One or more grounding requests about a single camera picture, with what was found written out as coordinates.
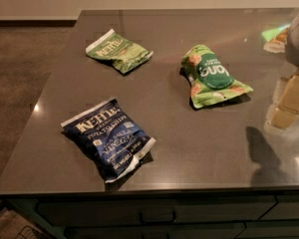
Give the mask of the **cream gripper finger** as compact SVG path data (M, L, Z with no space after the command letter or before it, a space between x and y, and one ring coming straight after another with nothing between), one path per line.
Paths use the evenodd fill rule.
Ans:
M299 69L289 78L281 78L273 94L268 111L268 122L278 128L287 128L299 119Z

